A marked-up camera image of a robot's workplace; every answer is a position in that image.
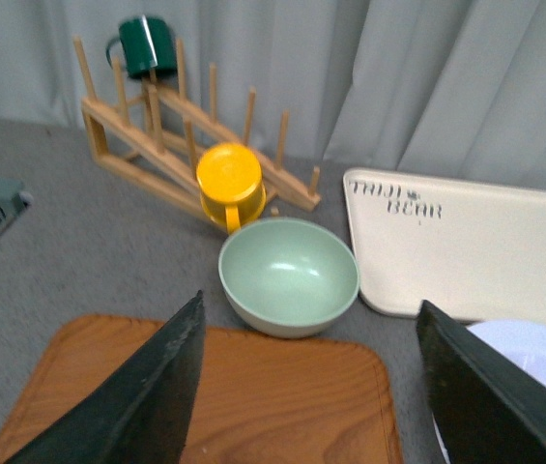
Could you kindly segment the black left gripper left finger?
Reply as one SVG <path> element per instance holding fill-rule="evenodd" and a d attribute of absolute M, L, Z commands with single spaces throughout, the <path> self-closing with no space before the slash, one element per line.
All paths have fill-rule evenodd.
<path fill-rule="evenodd" d="M 201 292 L 12 463 L 177 463 L 204 356 Z"/>

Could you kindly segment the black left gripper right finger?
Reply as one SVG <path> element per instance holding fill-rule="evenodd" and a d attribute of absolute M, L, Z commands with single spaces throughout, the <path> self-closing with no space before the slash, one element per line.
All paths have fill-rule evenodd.
<path fill-rule="evenodd" d="M 546 387 L 428 301 L 417 338 L 450 462 L 546 463 Z"/>

